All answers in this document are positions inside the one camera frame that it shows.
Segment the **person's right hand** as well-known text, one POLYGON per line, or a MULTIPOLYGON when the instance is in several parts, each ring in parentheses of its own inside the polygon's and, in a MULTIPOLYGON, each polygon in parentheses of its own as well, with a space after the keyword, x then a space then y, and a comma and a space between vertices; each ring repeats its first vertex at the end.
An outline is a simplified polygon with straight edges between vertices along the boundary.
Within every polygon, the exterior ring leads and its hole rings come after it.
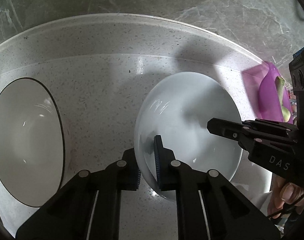
POLYGON ((287 182, 280 176, 272 176, 271 198, 268 204, 268 216, 283 209, 284 204, 291 205, 304 195, 304 187, 287 182))

